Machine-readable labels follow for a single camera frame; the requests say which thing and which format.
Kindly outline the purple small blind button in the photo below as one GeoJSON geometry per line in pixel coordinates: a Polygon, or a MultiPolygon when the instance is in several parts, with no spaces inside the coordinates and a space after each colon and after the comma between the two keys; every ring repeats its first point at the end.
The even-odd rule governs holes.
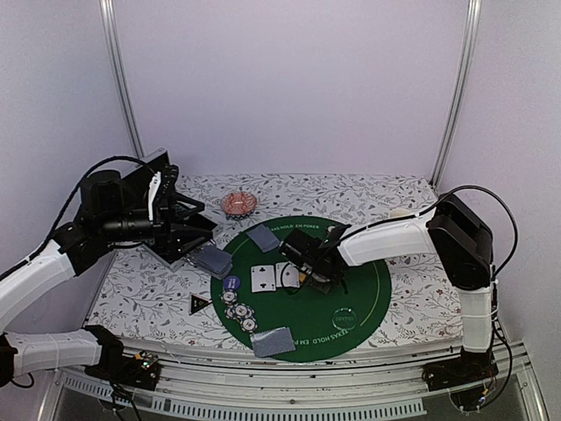
{"type": "Polygon", "coordinates": [[[241,280],[235,275],[226,276],[223,280],[223,287],[227,291],[237,291],[241,286],[241,280]]]}

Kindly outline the white blue poker chip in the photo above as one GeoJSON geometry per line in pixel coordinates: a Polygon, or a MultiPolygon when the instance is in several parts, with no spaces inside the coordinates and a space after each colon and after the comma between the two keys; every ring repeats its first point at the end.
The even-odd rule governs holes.
{"type": "Polygon", "coordinates": [[[254,317],[254,309],[245,303],[235,303],[228,305],[224,314],[228,319],[243,321],[246,318],[254,317]]]}
{"type": "Polygon", "coordinates": [[[238,294],[235,290],[225,290],[220,295],[220,298],[225,305],[232,306],[238,301],[238,294]]]}
{"type": "Polygon", "coordinates": [[[240,328],[243,332],[253,333],[258,329],[259,325],[255,318],[243,318],[240,322],[240,328]]]}

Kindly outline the blue playing card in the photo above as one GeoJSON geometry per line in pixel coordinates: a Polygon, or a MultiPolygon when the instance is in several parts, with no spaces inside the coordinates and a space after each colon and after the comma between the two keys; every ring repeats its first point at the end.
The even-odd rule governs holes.
{"type": "Polygon", "coordinates": [[[283,326],[250,335],[256,357],[266,358],[295,350],[295,341],[289,327],[283,326]]]}
{"type": "Polygon", "coordinates": [[[262,253],[268,253],[277,248],[280,240],[265,225],[258,225],[247,232],[247,236],[255,243],[262,253]]]}

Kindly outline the aluminium poker chip case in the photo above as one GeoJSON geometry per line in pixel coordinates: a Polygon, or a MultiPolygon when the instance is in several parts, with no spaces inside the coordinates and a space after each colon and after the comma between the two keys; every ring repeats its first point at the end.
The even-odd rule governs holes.
{"type": "Polygon", "coordinates": [[[175,270],[196,248],[214,240],[217,223],[205,203],[176,189],[179,167],[159,149],[122,175],[131,208],[104,225],[116,242],[139,242],[175,270]]]}

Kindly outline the right arm base controller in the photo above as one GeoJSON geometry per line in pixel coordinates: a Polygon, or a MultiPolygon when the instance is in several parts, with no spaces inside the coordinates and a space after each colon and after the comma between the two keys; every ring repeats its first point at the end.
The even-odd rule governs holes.
{"type": "Polygon", "coordinates": [[[498,373],[494,362],[482,365],[457,357],[424,365],[422,379],[429,391],[453,389],[476,383],[476,386],[459,389],[450,395],[457,409],[471,412],[480,410],[486,402],[498,373]]]}

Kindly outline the clear acrylic dealer button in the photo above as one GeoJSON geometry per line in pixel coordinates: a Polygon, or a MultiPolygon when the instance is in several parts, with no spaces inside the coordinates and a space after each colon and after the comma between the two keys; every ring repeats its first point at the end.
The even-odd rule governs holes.
{"type": "Polygon", "coordinates": [[[333,312],[331,323],[339,331],[351,331],[358,325],[358,316],[352,308],[340,308],[333,312]]]}

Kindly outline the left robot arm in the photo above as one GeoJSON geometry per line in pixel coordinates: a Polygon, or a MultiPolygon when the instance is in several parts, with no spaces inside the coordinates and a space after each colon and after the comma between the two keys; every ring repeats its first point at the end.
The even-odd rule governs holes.
{"type": "MultiPolygon", "coordinates": [[[[1,275],[1,326],[63,282],[82,275],[104,255],[147,244],[174,264],[214,237],[216,223],[203,203],[175,189],[179,169],[140,162],[127,176],[90,169],[75,186],[81,204],[73,221],[55,222],[41,245],[1,275]]],[[[1,383],[59,367],[84,366],[88,375],[118,385],[153,390],[158,364],[145,354],[124,355],[123,343],[100,325],[74,332],[1,332],[1,383]]]]}

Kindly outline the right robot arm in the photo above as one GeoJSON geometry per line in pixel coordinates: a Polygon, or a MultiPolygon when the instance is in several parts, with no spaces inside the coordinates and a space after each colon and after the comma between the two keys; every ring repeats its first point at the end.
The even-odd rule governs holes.
{"type": "Polygon", "coordinates": [[[441,196],[426,210],[352,228],[337,226],[326,239],[300,229],[281,241],[280,254],[308,278],[340,283],[344,271],[400,255],[433,253],[460,301],[463,339],[460,355],[429,364],[431,378],[472,382],[494,372],[494,316],[497,298],[491,229],[455,194],[441,196]]]}

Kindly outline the blue playing card deck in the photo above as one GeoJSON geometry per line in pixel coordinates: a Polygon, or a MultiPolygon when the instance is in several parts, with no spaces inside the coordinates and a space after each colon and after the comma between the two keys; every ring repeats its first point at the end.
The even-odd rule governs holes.
{"type": "Polygon", "coordinates": [[[230,273],[232,256],[215,246],[206,246],[194,255],[196,265],[209,272],[217,279],[223,279],[230,273]]]}

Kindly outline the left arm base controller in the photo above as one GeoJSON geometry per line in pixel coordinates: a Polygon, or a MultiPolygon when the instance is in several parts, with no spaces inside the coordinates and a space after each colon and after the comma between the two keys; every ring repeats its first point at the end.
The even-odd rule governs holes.
{"type": "Polygon", "coordinates": [[[141,351],[134,356],[103,356],[94,366],[84,368],[86,375],[136,389],[154,391],[160,379],[159,355],[141,351]]]}

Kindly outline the black triangular card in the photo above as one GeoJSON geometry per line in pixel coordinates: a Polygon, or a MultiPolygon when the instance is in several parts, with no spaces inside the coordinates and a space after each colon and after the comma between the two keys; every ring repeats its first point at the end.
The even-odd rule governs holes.
{"type": "Polygon", "coordinates": [[[208,305],[209,305],[209,301],[207,299],[205,299],[203,297],[200,297],[200,296],[197,296],[197,295],[192,295],[190,297],[189,314],[194,315],[198,311],[207,307],[208,305]]]}

